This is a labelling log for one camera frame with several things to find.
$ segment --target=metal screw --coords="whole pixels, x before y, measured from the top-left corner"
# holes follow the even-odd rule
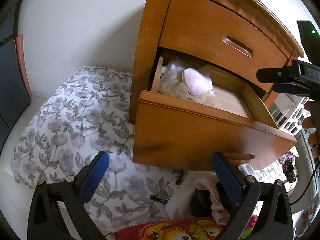
[[[67,182],[72,182],[74,179],[75,179],[75,176],[72,176],[72,175],[71,175],[71,176],[68,176],[68,177],[67,177],[66,181],[67,181]]]
[[[254,176],[251,176],[251,175],[248,175],[248,176],[246,176],[245,178],[246,178],[246,180],[247,180],[248,182],[254,182],[254,181],[255,181]]]
[[[43,179],[38,179],[37,185],[41,185],[42,183],[44,183],[44,180]]]
[[[277,184],[278,184],[279,186],[282,186],[282,185],[283,185],[283,182],[282,182],[281,180],[277,179]]]

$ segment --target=drawer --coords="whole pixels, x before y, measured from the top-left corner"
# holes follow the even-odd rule
[[[285,55],[249,22],[209,0],[171,0],[159,46],[226,68],[265,91],[259,68],[283,67]]]
[[[159,58],[151,91],[143,90],[139,97],[134,162],[211,171],[213,153],[222,151],[233,153],[233,164],[249,162],[263,169],[295,145],[295,137],[277,128],[252,88],[220,68],[210,67],[215,95],[204,103],[159,93],[164,57]]]

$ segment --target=bed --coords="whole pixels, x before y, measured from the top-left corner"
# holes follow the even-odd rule
[[[32,118],[12,156],[16,182],[32,189],[38,179],[63,181],[99,151],[108,153],[108,170],[85,204],[94,223],[108,232],[166,219],[164,205],[150,195],[168,195],[168,184],[181,173],[132,162],[131,80],[131,73],[114,69],[77,71]]]

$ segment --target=handle cutout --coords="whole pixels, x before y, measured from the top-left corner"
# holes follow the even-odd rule
[[[249,47],[247,47],[246,45],[244,45],[242,42],[230,37],[230,36],[226,36],[223,37],[223,41],[228,44],[229,46],[235,48],[236,50],[242,52],[243,54],[245,54],[248,57],[252,57],[253,56],[253,51],[252,49],[250,49]]]

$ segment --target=human hand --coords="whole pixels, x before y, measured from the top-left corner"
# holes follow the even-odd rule
[[[309,102],[306,102],[304,104],[304,109],[306,109],[307,111],[309,110],[309,107],[308,107],[308,103]],[[316,128],[316,124],[312,118],[312,116],[310,117],[307,117],[305,118],[303,121],[302,121],[302,124],[301,126],[304,128],[304,129],[310,129],[310,128]],[[310,145],[314,145],[314,144],[317,144],[316,147],[313,148],[312,150],[312,155],[313,157],[320,157],[320,148],[319,148],[319,138],[318,138],[318,135],[316,133],[316,131],[312,134],[309,135],[309,138],[308,138],[308,143]]]

